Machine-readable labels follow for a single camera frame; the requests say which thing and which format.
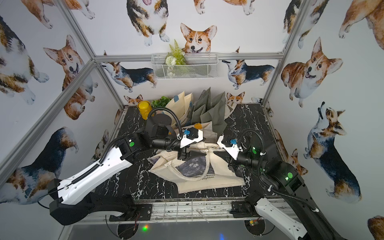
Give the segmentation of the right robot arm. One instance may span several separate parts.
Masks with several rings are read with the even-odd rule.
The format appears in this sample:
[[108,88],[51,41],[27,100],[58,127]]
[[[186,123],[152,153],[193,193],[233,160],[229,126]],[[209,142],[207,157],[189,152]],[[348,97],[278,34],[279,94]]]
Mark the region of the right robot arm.
[[[219,142],[230,156],[229,164],[247,168],[262,188],[246,197],[249,213],[267,219],[291,240],[343,239],[313,201],[296,169],[276,158],[266,160],[266,145],[259,131],[246,129],[236,138],[223,137]],[[267,194],[282,197],[297,219],[277,209]]]

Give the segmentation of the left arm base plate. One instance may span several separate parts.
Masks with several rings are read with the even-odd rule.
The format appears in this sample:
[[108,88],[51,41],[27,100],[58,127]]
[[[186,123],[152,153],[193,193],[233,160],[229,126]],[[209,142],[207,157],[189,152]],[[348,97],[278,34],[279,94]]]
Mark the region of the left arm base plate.
[[153,210],[152,204],[139,204],[130,206],[129,210],[120,217],[110,216],[110,222],[149,221]]

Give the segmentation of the cream canvas bag with photo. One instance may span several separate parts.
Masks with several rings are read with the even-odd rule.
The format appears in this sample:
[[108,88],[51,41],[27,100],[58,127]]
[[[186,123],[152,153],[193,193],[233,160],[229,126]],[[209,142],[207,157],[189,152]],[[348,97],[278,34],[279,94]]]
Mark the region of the cream canvas bag with photo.
[[179,160],[178,152],[158,151],[148,162],[150,173],[175,183],[178,193],[239,187],[245,185],[242,174],[236,175],[229,164],[215,152],[225,152],[217,144],[199,142],[190,145],[188,160]]

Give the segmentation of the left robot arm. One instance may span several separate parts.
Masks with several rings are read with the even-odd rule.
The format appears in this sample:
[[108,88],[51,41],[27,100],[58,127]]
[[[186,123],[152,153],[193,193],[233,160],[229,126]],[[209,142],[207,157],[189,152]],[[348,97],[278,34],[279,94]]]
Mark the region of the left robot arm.
[[133,166],[139,155],[149,150],[176,148],[179,159],[189,156],[187,147],[203,140],[203,131],[187,130],[183,136],[150,138],[146,132],[117,137],[106,147],[102,157],[84,170],[65,180],[54,179],[48,184],[48,194],[53,198],[50,215],[63,226],[75,224],[90,214],[102,213],[113,221],[145,219],[141,209],[130,195],[108,197],[93,192],[97,186],[113,175]]

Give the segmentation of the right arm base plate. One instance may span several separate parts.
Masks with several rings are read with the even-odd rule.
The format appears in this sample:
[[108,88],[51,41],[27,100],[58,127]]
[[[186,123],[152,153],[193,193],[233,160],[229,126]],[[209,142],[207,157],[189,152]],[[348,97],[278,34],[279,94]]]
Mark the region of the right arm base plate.
[[255,206],[248,202],[232,202],[231,206],[230,214],[234,218],[253,218],[259,216]]

